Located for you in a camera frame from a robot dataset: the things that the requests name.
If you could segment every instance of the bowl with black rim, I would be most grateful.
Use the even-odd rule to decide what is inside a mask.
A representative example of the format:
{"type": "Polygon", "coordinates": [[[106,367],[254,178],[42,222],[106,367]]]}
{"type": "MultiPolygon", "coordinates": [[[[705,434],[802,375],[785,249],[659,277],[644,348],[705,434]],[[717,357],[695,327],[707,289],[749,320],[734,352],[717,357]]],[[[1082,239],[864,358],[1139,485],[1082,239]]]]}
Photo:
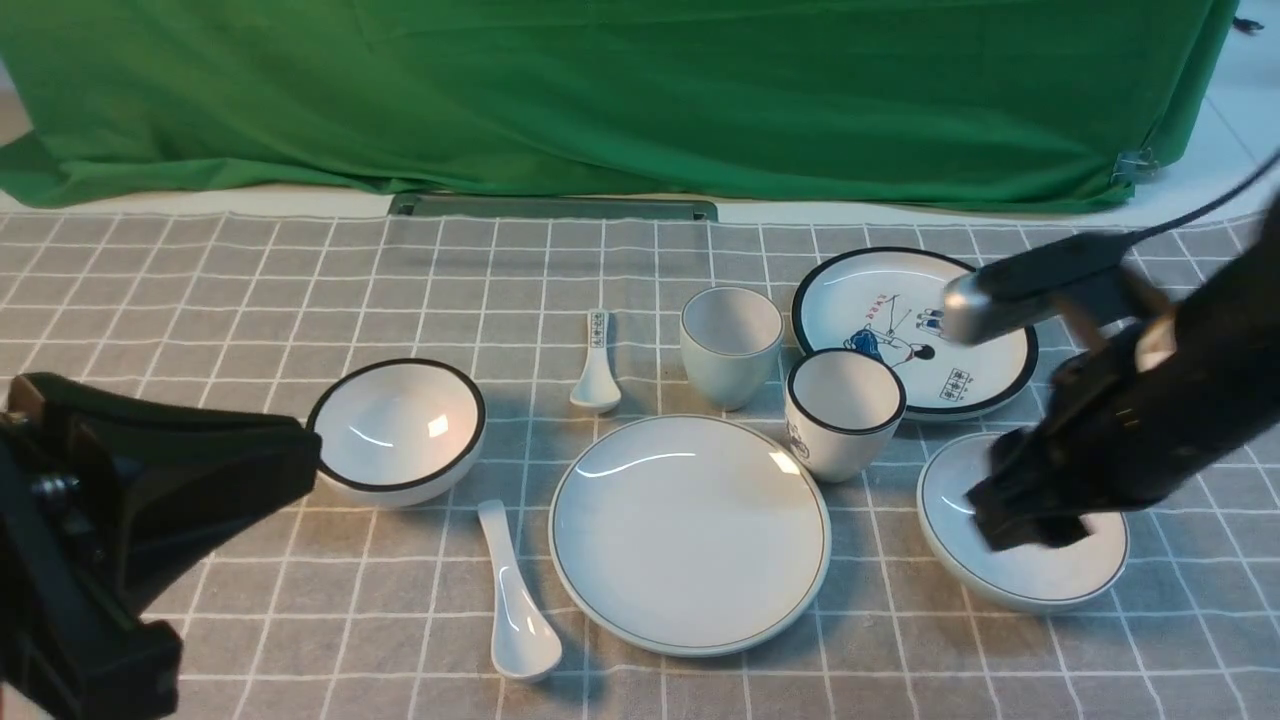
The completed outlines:
{"type": "Polygon", "coordinates": [[[978,346],[942,337],[943,288],[973,270],[963,260],[913,247],[831,258],[796,288],[796,342],[805,355],[845,347],[892,368],[906,387],[904,419],[966,420],[991,413],[1030,382],[1039,342],[1034,328],[978,346]]]}
{"type": "Polygon", "coordinates": [[[311,410],[320,475],[361,505],[406,507],[456,486],[480,457],[485,401],[435,360],[387,360],[334,383],[311,410]]]}

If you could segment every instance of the white plate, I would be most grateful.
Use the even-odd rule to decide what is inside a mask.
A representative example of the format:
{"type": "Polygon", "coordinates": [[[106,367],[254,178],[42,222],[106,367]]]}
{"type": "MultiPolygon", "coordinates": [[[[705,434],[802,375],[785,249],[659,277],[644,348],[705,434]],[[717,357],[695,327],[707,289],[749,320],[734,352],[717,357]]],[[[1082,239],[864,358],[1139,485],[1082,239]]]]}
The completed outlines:
{"type": "Polygon", "coordinates": [[[1129,557],[1129,527],[1119,512],[1085,515],[1092,534],[1068,547],[987,547],[965,493],[987,477],[987,450],[997,437],[979,433],[951,441],[920,473],[920,529],[934,555],[974,592],[1025,612],[1068,610],[1106,592],[1129,557]]]}
{"type": "Polygon", "coordinates": [[[591,620],[685,657],[762,643],[813,601],[831,519],[809,474],[727,420],[650,418],[570,466],[552,500],[552,559],[591,620]]]}
{"type": "Polygon", "coordinates": [[[1036,370],[1036,331],[977,347],[942,340],[942,288],[973,268],[908,247],[837,255],[796,290],[791,320],[805,352],[847,347],[878,357],[906,386],[909,420],[964,420],[989,413],[1036,370]]]}

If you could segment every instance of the black rim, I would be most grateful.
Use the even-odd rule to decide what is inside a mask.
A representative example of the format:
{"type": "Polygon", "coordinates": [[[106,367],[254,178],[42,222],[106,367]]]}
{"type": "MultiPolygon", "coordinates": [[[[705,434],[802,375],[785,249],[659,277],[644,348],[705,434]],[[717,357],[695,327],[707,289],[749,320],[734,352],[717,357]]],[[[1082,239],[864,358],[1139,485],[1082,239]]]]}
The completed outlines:
{"type": "MultiPolygon", "coordinates": [[[[956,438],[956,439],[948,442],[947,445],[942,446],[933,455],[933,457],[929,459],[929,462],[924,466],[924,470],[920,473],[920,492],[923,492],[924,483],[929,478],[929,470],[933,469],[933,462],[942,455],[943,451],[950,450],[951,446],[954,446],[954,445],[960,445],[961,441],[966,441],[966,439],[980,437],[980,436],[991,436],[991,437],[995,438],[995,437],[1000,437],[1000,433],[978,433],[978,434],[974,434],[974,436],[965,436],[965,437],[961,437],[961,438],[956,438]]],[[[1101,587],[1098,587],[1097,589],[1093,589],[1091,592],[1087,592],[1084,594],[1078,594],[1078,596],[1074,596],[1074,597],[1066,597],[1066,598],[1062,598],[1062,600],[1046,600],[1043,597],[1033,597],[1033,596],[1023,594],[1023,593],[1019,593],[1019,592],[1007,591],[1007,589],[997,585],[996,583],[992,583],[987,578],[983,578],[978,573],[975,573],[973,570],[973,568],[970,568],[969,565],[966,565],[964,562],[964,560],[960,560],[956,556],[955,552],[951,552],[950,547],[947,547],[946,544],[943,544],[942,536],[938,534],[938,530],[936,529],[936,525],[933,524],[933,519],[929,516],[929,506],[927,503],[920,502],[920,511],[924,512],[924,521],[929,524],[929,532],[933,533],[934,538],[937,538],[938,544],[942,546],[942,550],[947,551],[947,555],[951,557],[951,560],[955,560],[956,565],[964,568],[965,573],[969,573],[969,575],[972,578],[975,578],[979,583],[987,585],[988,588],[992,588],[996,592],[1000,592],[1000,593],[1004,593],[1004,594],[1007,594],[1007,596],[1016,597],[1019,600],[1027,600],[1027,601],[1030,601],[1030,602],[1038,602],[1041,605],[1069,605],[1069,603],[1073,603],[1073,602],[1080,602],[1083,600],[1088,600],[1091,597],[1096,597],[1097,594],[1100,594],[1101,592],[1103,592],[1106,588],[1110,588],[1116,582],[1116,578],[1120,575],[1120,573],[1124,573],[1125,565],[1129,564],[1129,520],[1126,520],[1125,516],[1124,516],[1124,514],[1121,512],[1120,514],[1120,523],[1124,525],[1124,551],[1120,553],[1120,564],[1116,565],[1115,571],[1111,573],[1111,577],[1108,577],[1106,579],[1106,582],[1102,583],[1101,587]]]]}
{"type": "Polygon", "coordinates": [[[893,368],[890,368],[888,365],[886,365],[884,363],[881,363],[879,360],[877,360],[874,357],[870,357],[868,355],[863,355],[861,352],[858,352],[856,350],[847,350],[845,347],[828,347],[826,350],[819,350],[818,352],[813,352],[810,355],[805,355],[804,357],[801,357],[800,361],[796,363],[795,366],[791,368],[791,373],[787,375],[787,396],[791,397],[791,404],[796,406],[796,410],[799,410],[801,415],[804,415],[805,418],[808,418],[810,421],[813,421],[814,424],[817,424],[819,428],[822,428],[824,430],[831,430],[833,433],[840,433],[842,436],[870,436],[870,434],[876,434],[876,433],[883,430],[884,428],[888,428],[893,423],[901,420],[902,415],[906,413],[906,387],[902,384],[902,378],[897,377],[897,373],[893,372],[893,368]],[[805,407],[803,402],[800,402],[800,398],[796,397],[796,377],[800,374],[800,368],[804,368],[804,365],[806,363],[809,363],[810,360],[813,360],[814,357],[819,357],[822,355],[829,355],[832,352],[847,352],[850,355],[856,355],[858,357],[861,357],[863,360],[867,360],[869,363],[874,363],[876,365],[879,365],[881,368],[884,368],[886,370],[888,370],[890,377],[893,378],[895,383],[897,383],[897,407],[893,410],[893,414],[890,415],[888,420],[884,420],[883,423],[881,423],[878,425],[874,425],[874,427],[870,427],[870,428],[865,428],[865,429],[864,428],[841,428],[840,425],[832,425],[831,423],[823,420],[822,418],[818,418],[817,415],[814,415],[813,413],[810,413],[809,409],[805,407]]]}
{"type": "MultiPolygon", "coordinates": [[[[466,374],[463,374],[462,370],[458,370],[457,368],[454,368],[452,365],[445,365],[444,363],[438,363],[435,360],[420,360],[417,357],[406,357],[406,359],[399,359],[399,360],[383,360],[381,363],[374,363],[372,365],[361,368],[361,369],[356,370],[355,373],[351,373],[346,378],[342,378],[337,383],[332,384],[329,387],[329,389],[324,391],[324,395],[320,396],[320,400],[316,401],[315,406],[311,407],[311,414],[307,416],[307,430],[315,432],[315,429],[316,429],[316,419],[320,418],[320,411],[324,410],[325,404],[329,402],[329,398],[333,396],[333,393],[338,392],[338,389],[342,386],[349,383],[351,380],[353,380],[353,379],[356,379],[356,378],[358,378],[361,375],[372,373],[374,370],[379,370],[379,369],[387,368],[389,365],[426,365],[429,368],[439,368],[442,370],[447,370],[447,372],[452,373],[453,377],[456,377],[460,380],[462,380],[462,384],[465,384],[467,387],[467,389],[471,391],[471,397],[474,397],[475,401],[476,401],[476,428],[471,433],[471,439],[467,441],[466,447],[462,448],[462,452],[460,452],[457,455],[457,457],[454,457],[453,460],[451,460],[445,466],[443,466],[439,470],[431,473],[430,475],[425,475],[425,477],[419,478],[416,480],[408,480],[408,482],[398,483],[398,484],[394,484],[394,486],[370,486],[370,484],[365,484],[365,483],[357,483],[356,480],[352,480],[349,478],[343,477],[340,473],[335,471],[333,468],[329,466],[328,462],[324,461],[324,448],[321,447],[321,451],[320,451],[320,455],[321,455],[320,456],[320,470],[325,475],[328,475],[329,478],[332,478],[334,482],[342,483],[342,484],[344,484],[344,486],[347,486],[347,487],[349,487],[352,489],[358,489],[361,492],[398,492],[398,491],[404,491],[404,489],[410,489],[410,488],[416,488],[416,487],[420,487],[420,486],[425,486],[425,484],[430,483],[431,480],[439,479],[442,475],[444,475],[445,473],[448,473],[449,470],[452,470],[453,468],[456,468],[458,465],[458,462],[462,462],[462,460],[465,457],[470,456],[471,452],[475,451],[476,443],[480,442],[480,436],[484,434],[484,425],[485,425],[486,411],[485,411],[485,405],[484,405],[484,396],[480,395],[480,388],[476,387],[476,384],[471,380],[471,378],[466,377],[466,374]]],[[[321,445],[323,445],[324,438],[321,437],[320,439],[321,439],[321,445]]]]}
{"type": "MultiPolygon", "coordinates": [[[[974,268],[973,265],[964,263],[961,260],[956,260],[955,258],[948,258],[946,255],[942,255],[940,252],[932,252],[929,250],[916,250],[914,247],[864,247],[861,250],[852,250],[850,252],[836,255],[835,258],[820,263],[817,268],[809,270],[809,274],[805,275],[803,281],[800,281],[800,287],[796,288],[796,295],[791,300],[791,327],[795,329],[796,342],[800,345],[800,351],[804,352],[806,356],[814,354],[814,347],[813,343],[809,342],[809,336],[805,334],[804,332],[804,322],[803,322],[804,315],[801,315],[800,311],[804,305],[805,295],[808,295],[809,292],[809,286],[812,286],[814,281],[818,279],[818,275],[824,273],[832,265],[849,260],[850,258],[856,258],[859,255],[869,255],[872,252],[902,252],[908,255],[923,255],[925,258],[942,260],[943,263],[955,265],[956,268],[961,268],[970,273],[977,270],[977,268],[974,268]]],[[[970,405],[963,405],[959,407],[919,407],[916,405],[908,405],[906,413],[910,413],[911,415],[915,416],[928,415],[934,418],[947,418],[951,415],[973,415],[973,414],[980,414],[984,410],[989,410],[997,405],[1004,405],[1005,402],[1012,400],[1012,397],[1019,392],[1021,392],[1023,388],[1027,387],[1027,383],[1030,382],[1032,374],[1036,373],[1036,364],[1039,361],[1039,340],[1036,336],[1036,328],[1024,328],[1023,333],[1027,337],[1027,360],[1023,363],[1023,369],[1018,373],[1018,377],[1014,378],[1014,382],[1010,383],[1010,386],[1006,387],[1002,392],[992,397],[988,397],[987,400],[983,400],[980,402],[973,402],[970,405]]],[[[823,350],[835,350],[835,348],[823,348],[823,350]]]]}

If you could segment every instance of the white floor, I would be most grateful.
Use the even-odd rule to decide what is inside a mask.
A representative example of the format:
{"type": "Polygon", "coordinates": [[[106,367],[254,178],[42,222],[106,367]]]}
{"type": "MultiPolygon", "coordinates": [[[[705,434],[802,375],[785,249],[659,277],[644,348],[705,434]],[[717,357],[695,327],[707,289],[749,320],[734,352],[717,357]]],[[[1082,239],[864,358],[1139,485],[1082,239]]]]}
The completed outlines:
{"type": "MultiPolygon", "coordinates": [[[[1156,223],[1190,210],[1235,184],[1280,146],[1280,0],[1242,0],[1240,14],[1268,26],[1258,36],[1231,32],[1185,156],[1138,188],[1137,197],[1107,213],[1044,218],[1059,224],[1156,223]]],[[[29,127],[17,96],[0,82],[0,143],[29,127]]],[[[1261,210],[1280,188],[1280,172],[1217,210],[1210,219],[1261,210]]],[[[251,215],[380,217],[389,199],[358,191],[266,186],[218,192],[141,193],[91,202],[78,213],[236,211],[251,215]]],[[[1027,222],[1028,218],[961,215],[860,202],[741,202],[717,200],[724,223],[855,224],[1027,222]]],[[[0,193],[0,211],[22,206],[0,193]]]]}

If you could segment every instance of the plate with cartoon illustration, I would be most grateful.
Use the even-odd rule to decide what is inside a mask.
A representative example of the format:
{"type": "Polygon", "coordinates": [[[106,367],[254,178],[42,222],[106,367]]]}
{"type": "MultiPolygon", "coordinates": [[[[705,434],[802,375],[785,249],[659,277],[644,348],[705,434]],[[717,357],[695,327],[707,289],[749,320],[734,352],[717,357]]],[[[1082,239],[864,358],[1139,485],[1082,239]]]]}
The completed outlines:
{"type": "Polygon", "coordinates": [[[942,338],[942,290],[974,268],[937,252],[872,247],[814,268],[791,304],[806,355],[846,347],[881,360],[906,387],[904,418],[965,420],[1009,402],[1036,370],[1036,331],[979,346],[942,338]]]}

